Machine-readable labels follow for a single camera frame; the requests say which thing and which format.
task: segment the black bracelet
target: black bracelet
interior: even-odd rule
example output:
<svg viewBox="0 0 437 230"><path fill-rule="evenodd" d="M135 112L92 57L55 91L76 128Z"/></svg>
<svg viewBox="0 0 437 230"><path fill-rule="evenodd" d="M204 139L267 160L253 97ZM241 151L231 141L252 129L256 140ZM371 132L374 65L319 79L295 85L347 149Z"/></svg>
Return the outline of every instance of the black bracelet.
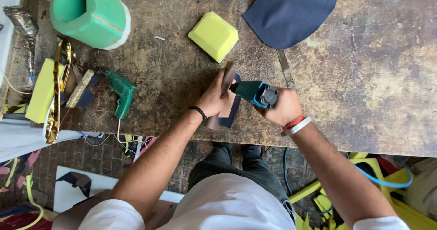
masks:
<svg viewBox="0 0 437 230"><path fill-rule="evenodd" d="M200 115L202 115L202 123L206 120L205 114L203 113L202 110L200 110L199 107L197 107L197 106L190 106L188 109L189 110L191 110L191 109L197 110L200 113Z"/></svg>

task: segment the white cloth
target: white cloth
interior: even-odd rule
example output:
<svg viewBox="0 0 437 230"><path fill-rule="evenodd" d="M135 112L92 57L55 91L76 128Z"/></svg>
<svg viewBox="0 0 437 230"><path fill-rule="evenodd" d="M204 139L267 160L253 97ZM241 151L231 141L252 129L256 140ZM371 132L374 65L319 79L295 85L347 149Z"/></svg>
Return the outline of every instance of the white cloth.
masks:
<svg viewBox="0 0 437 230"><path fill-rule="evenodd" d="M98 136L96 132L84 132L85 135ZM77 131L61 130L56 143L82 137ZM0 121L0 162L8 161L43 147L50 146L43 139L42 128L30 127L30 120L21 114L5 114Z"/></svg>
<svg viewBox="0 0 437 230"><path fill-rule="evenodd" d="M128 203L111 199L89 211L79 230L144 229L141 215ZM180 201L166 229L290 229L291 217L280 202L248 178L217 174L197 183ZM358 221L355 230L407 230L397 217Z"/></svg>

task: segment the red thread bracelet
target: red thread bracelet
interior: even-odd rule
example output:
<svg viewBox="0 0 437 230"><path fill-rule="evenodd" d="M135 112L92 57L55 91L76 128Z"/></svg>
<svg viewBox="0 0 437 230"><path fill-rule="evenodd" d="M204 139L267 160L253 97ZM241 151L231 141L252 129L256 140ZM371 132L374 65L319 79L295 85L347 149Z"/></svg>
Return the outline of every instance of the red thread bracelet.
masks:
<svg viewBox="0 0 437 230"><path fill-rule="evenodd" d="M298 125L301 121L303 121L305 119L305 116L300 115L298 116L296 119L294 119L292 122L288 123L284 128L283 131L287 131L289 129L291 129L292 127Z"/></svg>

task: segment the green power drill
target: green power drill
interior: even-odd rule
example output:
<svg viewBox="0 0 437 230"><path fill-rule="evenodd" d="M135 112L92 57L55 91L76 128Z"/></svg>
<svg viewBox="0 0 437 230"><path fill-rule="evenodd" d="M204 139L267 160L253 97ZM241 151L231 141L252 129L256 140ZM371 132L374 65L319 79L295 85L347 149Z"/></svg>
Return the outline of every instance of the green power drill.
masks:
<svg viewBox="0 0 437 230"><path fill-rule="evenodd" d="M129 110L134 97L134 91L136 86L128 78L119 75L118 73L109 70L106 67L99 69L99 74L103 74L108 79L109 88L116 92L120 98L117 100L117 109L115 110L115 116L118 119L123 119Z"/></svg>

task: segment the forearm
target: forearm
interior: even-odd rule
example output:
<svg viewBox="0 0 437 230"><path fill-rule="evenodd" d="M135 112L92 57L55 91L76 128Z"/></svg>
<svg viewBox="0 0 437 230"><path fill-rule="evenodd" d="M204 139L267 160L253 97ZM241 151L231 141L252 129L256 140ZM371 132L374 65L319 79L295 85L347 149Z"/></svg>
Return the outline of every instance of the forearm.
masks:
<svg viewBox="0 0 437 230"><path fill-rule="evenodd" d="M397 216L379 189L310 123L291 136L348 227L361 219Z"/></svg>
<svg viewBox="0 0 437 230"><path fill-rule="evenodd" d="M127 171L112 190L113 199L130 203L145 218L167 187L186 144L202 122L189 110L163 133Z"/></svg>

